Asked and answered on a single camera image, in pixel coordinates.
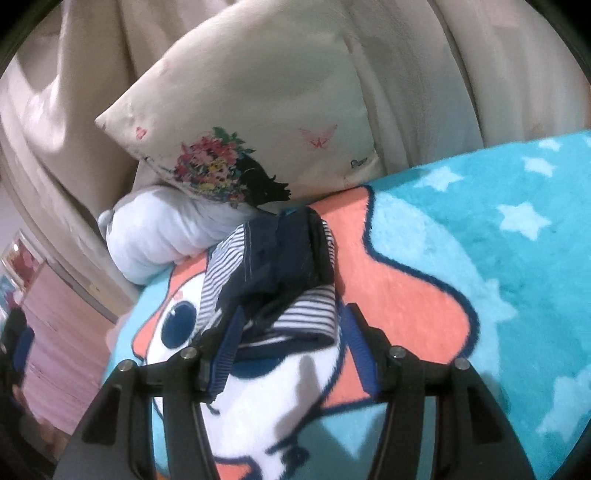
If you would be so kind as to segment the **beige curtain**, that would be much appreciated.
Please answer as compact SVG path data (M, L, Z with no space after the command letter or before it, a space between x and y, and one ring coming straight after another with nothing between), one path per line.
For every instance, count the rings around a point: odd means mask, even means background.
M40 250L114 313L137 287L98 216L167 185L95 125L225 1L5 1L1 184ZM394 173L590 124L586 1L346 1L346 45Z

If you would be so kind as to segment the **beige floral print pillow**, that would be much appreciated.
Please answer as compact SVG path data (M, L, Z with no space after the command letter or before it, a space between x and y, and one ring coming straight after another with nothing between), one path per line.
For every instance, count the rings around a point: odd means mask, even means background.
M96 124L194 197L266 210L384 165L335 1L239 1L176 41Z

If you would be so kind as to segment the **turquoise cartoon fleece blanket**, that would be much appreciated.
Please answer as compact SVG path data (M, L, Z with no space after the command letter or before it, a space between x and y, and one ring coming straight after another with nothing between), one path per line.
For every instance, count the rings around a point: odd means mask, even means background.
M590 135L457 156L318 202L337 245L320 315L294 308L269 359L204 407L223 479L363 479L386 408L363 392L335 309L418 357L467 358L537 478L590 419Z

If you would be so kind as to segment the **navy striped kids pants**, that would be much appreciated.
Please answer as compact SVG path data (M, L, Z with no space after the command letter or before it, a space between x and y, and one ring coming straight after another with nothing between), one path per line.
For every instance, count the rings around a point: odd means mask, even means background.
M211 250L195 333L225 316L243 323L238 359L335 344L335 241L315 210L253 219Z

